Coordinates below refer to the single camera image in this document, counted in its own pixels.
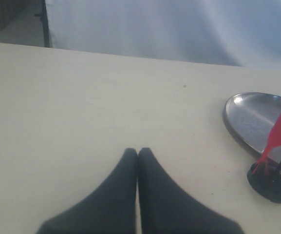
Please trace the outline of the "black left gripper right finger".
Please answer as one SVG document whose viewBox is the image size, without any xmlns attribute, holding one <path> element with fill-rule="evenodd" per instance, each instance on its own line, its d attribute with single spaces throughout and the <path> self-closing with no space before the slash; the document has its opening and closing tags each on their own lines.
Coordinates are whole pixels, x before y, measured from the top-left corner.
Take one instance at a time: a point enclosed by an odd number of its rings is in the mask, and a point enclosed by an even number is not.
<svg viewBox="0 0 281 234">
<path fill-rule="evenodd" d="M 144 234 L 241 234 L 241 226 L 180 188 L 150 148 L 138 154 L 138 191 Z"/>
</svg>

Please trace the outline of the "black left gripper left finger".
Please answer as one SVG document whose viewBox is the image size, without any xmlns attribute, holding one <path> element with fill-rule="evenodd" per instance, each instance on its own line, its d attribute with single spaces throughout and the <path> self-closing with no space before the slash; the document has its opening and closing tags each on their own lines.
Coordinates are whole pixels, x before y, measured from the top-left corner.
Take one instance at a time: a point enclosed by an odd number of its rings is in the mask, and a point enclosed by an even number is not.
<svg viewBox="0 0 281 234">
<path fill-rule="evenodd" d="M 137 152 L 127 148 L 109 176 L 86 198 L 45 221 L 39 234 L 134 234 Z"/>
</svg>

